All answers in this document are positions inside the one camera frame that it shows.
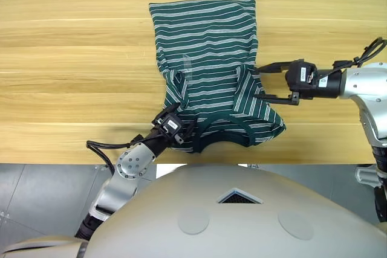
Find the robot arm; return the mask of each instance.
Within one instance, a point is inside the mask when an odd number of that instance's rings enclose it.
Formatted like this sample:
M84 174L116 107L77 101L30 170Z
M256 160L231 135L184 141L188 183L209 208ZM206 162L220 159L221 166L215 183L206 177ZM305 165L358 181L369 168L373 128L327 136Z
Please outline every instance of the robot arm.
M353 61L335 61L331 70L318 70L315 64L302 59L273 63L257 69L259 73L288 70L285 79L291 94L288 98L257 95L269 103L298 105L300 99L311 100L315 97L340 97L355 101L359 107L360 122L376 159L377 175L382 183L381 188L375 189L377 212L381 221L387 221L387 63L362 64L381 52L386 45L387 40L380 37L365 48L361 57L356 57Z
M179 105L176 103L161 111L152 121L154 127L145 138L139 135L128 144L87 142L87 147L110 166L113 176L102 185L76 237L90 240L98 226L135 195L138 182L150 163L153 163L167 147L181 144L191 135L195 122L191 123L186 130L183 129L183 122L174 114ZM126 146L129 149L119 156L116 170L107 156L99 150L99 148L115 149Z

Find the white stripe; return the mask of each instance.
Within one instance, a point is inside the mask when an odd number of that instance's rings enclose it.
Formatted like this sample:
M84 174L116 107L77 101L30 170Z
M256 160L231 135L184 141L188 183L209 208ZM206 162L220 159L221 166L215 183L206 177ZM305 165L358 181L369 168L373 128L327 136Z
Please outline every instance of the white stripe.
M214 122L212 122L211 124L215 124L215 123L224 123L224 122L228 122L230 123L230 120L226 120L226 119L219 119L219 120L216 120Z
M219 25L211 24L211 25L208 25L207 27L236 27L236 26L239 26L241 24L244 24L245 22L252 22L252 21L254 21L254 20L253 19L247 19L247 20L245 20L243 22L240 22L238 24L229 24L229 25L226 25L226 24L219 24ZM157 30L157 34L163 35L163 34L161 34L161 32L175 34L175 33L178 33L179 31L203 30L203 29L206 29L207 27L184 28L182 30Z
M280 128L280 127L281 127L281 125L275 127L274 129L271 130L271 132L273 132L274 130L277 130L277 129Z
M235 79L235 78L236 78L236 75L229 75L229 76L225 76L225 77L203 78L203 79L193 80L193 81L188 81L188 82L189 82L189 85L193 85L193 84L199 84L199 83L204 83L204 82L216 82L216 81Z
M261 127L271 127L271 123L258 123L258 124L250 124L251 128L261 128Z
M201 91L198 93L188 93L189 97L198 97L200 95L213 95L213 94L220 94L220 93L227 93L227 92L235 92L235 88L229 88L229 89L219 89L219 90L213 90L213 91Z
M231 58L228 58L228 59L215 59L215 60L211 60L211 62L214 62L214 61L227 61L227 60L231 60L231 59L234 59L234 57L231 57ZM204 60L204 61L201 61L201 62L195 62L195 64L197 65L198 63L207 63L208 61ZM244 62L244 63L241 63L241 62L232 62L232 63L225 63L223 65L208 65L208 66L199 66L197 68L190 68L190 69L181 69L180 71L183 72L183 73L186 73L186 72L197 72L197 71L203 71L203 70L207 70L207 69L218 69L218 68L229 68L229 67L233 67L233 66L243 66L243 65L254 65L255 62L252 61L252 62Z
M246 130L244 129L225 129L224 131L246 133Z
M270 107L267 105L266 106L266 112L265 112L265 120L267 120L267 121L268 121L269 114L270 114Z
M221 111L231 112L232 110L231 109L221 109L221 110L216 110L216 111L212 111L212 112L200 112L200 113L195 113L195 114L179 114L179 116L194 118L194 117L197 117L199 115L219 113Z
M236 101L236 105L235 105L236 110L239 110L239 107L241 106L242 97L244 95L244 91L246 90L248 82L249 82L249 78L246 78L244 83L243 83L242 90L241 90L241 92L239 92L238 100Z
M245 48L245 49L250 48L249 45L242 45L242 44L240 44L240 45L232 45L231 47L204 48L203 50L199 50L199 51L192 50L190 52L186 52L185 54L197 54L197 53L202 53L202 52L208 51L208 50L212 50L212 53L213 53L213 51L221 51L221 50L225 50L225 49L228 49L228 48L236 48L236 47L238 47L238 48ZM181 55L182 55L182 53L168 54L168 59L172 60L172 59L174 59L174 56L181 56Z
M217 97L217 98L203 98L203 99L199 99L199 100L190 100L189 103L193 103L193 102L201 102L201 101L209 101L209 100L217 100L217 99L224 99L224 98L234 98L234 96L226 96L226 97Z
M188 148L178 148L178 147L172 147L172 149L175 149L175 150L178 150L178 151L182 151L182 152L191 152L191 151L194 151L194 148L193 147L188 147Z
M218 14L218 15L207 15L207 16L202 16L201 18L206 18L206 19L215 19L215 18L217 18L218 16L220 17L220 16L222 16L222 17L225 17L226 15L235 15L236 13L241 13L241 12L243 12L244 11L244 9L243 8L240 8L240 9L237 9L237 10L235 10L235 11L230 11L230 12L227 12L227 13L220 13L220 14ZM252 10L252 12L251 12L251 17L252 17L252 19L254 20L254 22L256 22L256 20L255 20L255 15L254 15L254 13L255 13L255 9L253 9ZM153 24L155 25L156 24L156 22L161 22L161 23L165 23L165 22L168 22L168 23L176 23L176 20L175 19L162 19L162 20L159 20L159 19L154 19L154 18L152 18L153 19ZM198 20L198 18L197 17L194 17L194 18L179 18L178 19L178 21L189 21L189 20L194 20L194 21L197 21Z
M242 37L245 37L245 36L251 36L251 33L247 33L247 34L243 34L241 36L238 36L238 38L242 38ZM190 40L183 40L183 41L178 41L178 42L156 42L156 47L160 47L160 48L163 48L162 45L176 45L176 44L181 44L182 42L193 42L195 40L198 40L200 41L200 44L203 43L204 40L208 39L209 37L211 37L212 39L224 39L224 36L206 36L205 38L199 38L199 39L190 39Z
M177 99L177 96L175 96L175 94L168 88L168 86L166 87L166 91L168 92L168 94L172 97L172 99L175 102L179 102L179 99Z
M237 29L228 29L228 30L204 30L199 33L183 33L183 34L178 34L176 36L162 36L162 35L156 35L155 39L181 39L184 37L190 37L190 36L204 36L209 33L241 33L242 31L249 30L251 28L255 27L255 24L249 24L246 25L245 27L237 28Z
M215 133L215 132L217 132L217 131L208 131L208 132L204 132L204 133L202 133L202 134L200 135L200 137L205 137L205 136L210 135L210 134Z
M197 89L201 89L201 88L211 88L211 87L217 87L217 86L226 86L226 85L234 85L236 84L236 82L231 82L231 83L221 83L221 84L216 84L216 85L208 85L208 86L199 86L199 87L194 87L194 88L191 88L191 89L194 89L194 90L197 90Z
M256 53L256 50L252 49L250 51L246 51L246 50L236 50L236 51L225 51L223 53L211 53L211 52L208 52L208 53L205 53L205 54L201 54L199 56L195 56L195 57L190 57L189 59L190 60L199 60L199 59L202 59L204 57L210 57L210 56L214 56L214 57L221 57L221 56L228 56L228 55L236 55L236 54L250 54L250 53ZM179 58L179 59L170 59L170 60L162 60L160 63L178 63L178 62L182 62L184 61L185 58Z
M184 11L184 12L175 12L175 13L152 13L152 18L157 18L159 16L163 18L174 18L176 16L184 16L184 15L195 15L195 14L203 14L207 12L215 12L227 8L232 8L239 6L237 3L230 3L222 6L212 7L212 8L205 8L205 9L198 9L198 10L190 10L190 11Z
M195 44L195 45L183 45L181 47L173 47L173 48L163 48L163 47L159 47L156 52L157 53L160 53L160 52L165 52L165 51L178 51L178 50L190 50L190 49L193 49L193 48L199 48L199 47L204 47L206 45L222 45L222 44L228 44L228 43L232 43L232 42L242 42L244 44L248 44L251 40L253 39L256 39L256 36L250 36L248 39L226 39L226 40L219 40L218 42L213 42L212 40L207 40L205 42L201 42L199 44Z
M250 89L249 89L249 93L247 93L247 98L250 96L250 93L251 93L251 91L252 91L253 86L254 86L254 83L252 83L252 85L251 85L251 87L250 87ZM244 104L243 112L246 111L246 106L247 106L247 104L248 104L248 102L246 102L246 103Z
M187 107L187 110L196 110L196 109L205 109L205 108L216 108L216 107L233 105L233 103L234 103L233 101L229 101L229 102L214 103L214 104L195 105L195 106Z
M255 142L264 142L270 140L271 137L255 138Z
M155 25L155 30L159 27L166 27L166 28L177 28L177 27L188 27L191 25L201 25L201 24L212 24L212 23L222 23L222 22L230 22L230 21L237 21L238 19L244 18L245 16L251 17L252 15L250 13L241 13L237 16L232 16L230 18L225 19L209 19L208 21L193 21L193 22L183 22L181 24L157 24Z
M259 104L259 109L258 109L257 117L259 117L259 115L261 113L262 104L263 104L263 102L261 102L261 104Z
M235 70L232 69L232 70L230 70L230 71L211 72L211 73L201 73L201 74L195 75L195 77L199 77L199 76L203 76L203 75L225 74L225 73L232 73L232 72L235 72Z
M186 6L182 6L182 7L168 7L168 8L156 8L156 9L151 9L151 12L152 13L162 13L163 11L177 11L179 9L185 9L185 10L192 10L192 11L195 11L194 7L199 7L199 8L203 8L205 5L211 5L211 6L214 6L216 7L215 5L219 5L219 4L230 4L231 2L233 1L220 1L220 2L209 2L209 3L201 3L201 4L198 4L198 5L186 5Z
M250 107L250 111L249 111L249 115L252 116L253 115L253 112L254 112L254 109L255 109L255 105L256 105L256 98L253 98L253 101L252 101L252 104L251 104L251 107Z
M183 84L183 99L185 98L186 96L186 93L187 93L187 81L184 80L184 84Z

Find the white sticker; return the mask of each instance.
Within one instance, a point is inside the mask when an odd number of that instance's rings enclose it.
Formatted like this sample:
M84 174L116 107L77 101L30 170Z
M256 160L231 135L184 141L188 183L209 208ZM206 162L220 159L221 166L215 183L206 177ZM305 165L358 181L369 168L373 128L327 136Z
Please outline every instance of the white sticker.
M328 83L328 76L319 80L319 87L326 88Z
M301 68L301 77L300 77L300 80L302 82L306 81L307 80L307 69L302 67Z
M176 130L177 128L177 124L175 122L173 122L172 120L168 120L167 124L172 127L173 129Z

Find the floor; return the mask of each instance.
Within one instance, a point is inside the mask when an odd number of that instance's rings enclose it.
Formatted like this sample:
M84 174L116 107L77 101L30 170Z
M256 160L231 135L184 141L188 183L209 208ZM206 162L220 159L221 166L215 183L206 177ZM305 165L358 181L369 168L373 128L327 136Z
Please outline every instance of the floor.
M159 165L157 176L165 174ZM373 190L358 184L353 165L264 164L260 168L293 179L377 223ZM0 253L7 245L43 235L73 236L102 183L104 166L0 164ZM140 190L156 177L151 167Z

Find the black rubber grip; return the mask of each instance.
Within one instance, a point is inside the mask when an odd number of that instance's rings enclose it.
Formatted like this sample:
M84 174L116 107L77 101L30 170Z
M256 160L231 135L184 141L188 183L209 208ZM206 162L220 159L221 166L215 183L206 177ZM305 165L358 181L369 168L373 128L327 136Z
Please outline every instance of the black rubber grip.
M79 226L79 229L75 235L75 238L81 238L89 241L91 236L96 231L96 229L102 223L103 221L93 216L90 216L90 214L87 214L86 218L82 221L81 225Z
M385 147L372 147L372 153L376 160L377 168L382 172L387 173L387 148Z

